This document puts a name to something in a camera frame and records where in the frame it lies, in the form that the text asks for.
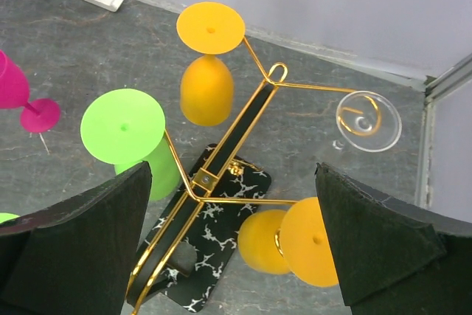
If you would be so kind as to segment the pink plastic goblet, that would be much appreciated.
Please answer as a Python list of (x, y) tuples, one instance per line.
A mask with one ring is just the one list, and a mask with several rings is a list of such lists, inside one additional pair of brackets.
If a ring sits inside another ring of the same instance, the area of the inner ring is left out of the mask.
[(1, 51), (1, 109), (22, 108), (20, 124), (28, 132), (42, 134), (60, 120), (60, 106), (52, 99), (30, 102), (30, 83), (24, 72)]

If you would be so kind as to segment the clear champagne flute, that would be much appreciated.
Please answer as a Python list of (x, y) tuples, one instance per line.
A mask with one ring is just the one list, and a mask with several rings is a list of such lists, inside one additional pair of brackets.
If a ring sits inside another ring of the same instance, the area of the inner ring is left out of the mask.
[(344, 141), (367, 153), (389, 150), (402, 134), (396, 107), (372, 91), (354, 91), (344, 96), (337, 105), (335, 118)]

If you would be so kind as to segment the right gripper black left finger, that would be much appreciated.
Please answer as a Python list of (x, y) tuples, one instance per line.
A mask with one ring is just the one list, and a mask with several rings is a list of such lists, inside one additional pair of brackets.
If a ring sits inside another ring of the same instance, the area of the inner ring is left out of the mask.
[(143, 162), (1, 223), (1, 313), (120, 314), (150, 186)]

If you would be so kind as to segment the orange plastic goblet front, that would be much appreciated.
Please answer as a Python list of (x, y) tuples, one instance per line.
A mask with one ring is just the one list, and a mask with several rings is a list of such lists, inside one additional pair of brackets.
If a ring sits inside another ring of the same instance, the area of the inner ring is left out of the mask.
[(225, 4), (203, 1), (182, 11), (176, 30), (186, 46), (201, 54), (182, 75), (181, 111), (193, 124), (219, 125), (231, 113), (234, 81), (218, 56), (240, 45), (246, 31), (244, 20)]

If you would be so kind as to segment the green plastic goblet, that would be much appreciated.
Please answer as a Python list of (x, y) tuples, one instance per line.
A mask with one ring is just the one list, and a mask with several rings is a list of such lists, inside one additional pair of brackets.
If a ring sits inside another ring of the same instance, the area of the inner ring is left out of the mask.
[(8, 212), (1, 212), (0, 213), (0, 224), (4, 223), (6, 221), (14, 220), (16, 218), (18, 218), (18, 215), (16, 215), (16, 214), (8, 213)]
[(99, 96), (86, 109), (80, 137), (86, 150), (120, 174), (139, 164), (150, 165), (150, 200), (158, 201), (178, 186), (180, 174), (165, 138), (162, 107), (137, 89), (116, 89)]

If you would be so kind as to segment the orange plastic goblet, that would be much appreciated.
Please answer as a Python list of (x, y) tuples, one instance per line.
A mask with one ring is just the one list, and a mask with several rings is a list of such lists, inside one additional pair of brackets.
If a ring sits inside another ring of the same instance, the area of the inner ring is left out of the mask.
[(231, 113), (234, 81), (218, 56), (240, 45), (246, 31), (244, 20), (225, 4), (203, 1), (182, 11), (176, 30), (186, 46), (201, 54), (182, 75), (181, 111), (193, 124), (219, 125)]
[(249, 216), (237, 237), (238, 250), (252, 269), (266, 274), (295, 274), (320, 288), (339, 284), (317, 197), (288, 210), (264, 210)]

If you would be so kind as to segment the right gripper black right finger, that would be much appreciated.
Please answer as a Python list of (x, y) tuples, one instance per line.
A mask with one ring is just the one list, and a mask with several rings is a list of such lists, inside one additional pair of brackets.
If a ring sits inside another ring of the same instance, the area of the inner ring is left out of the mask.
[(471, 223), (316, 168), (344, 304), (353, 314), (470, 314)]

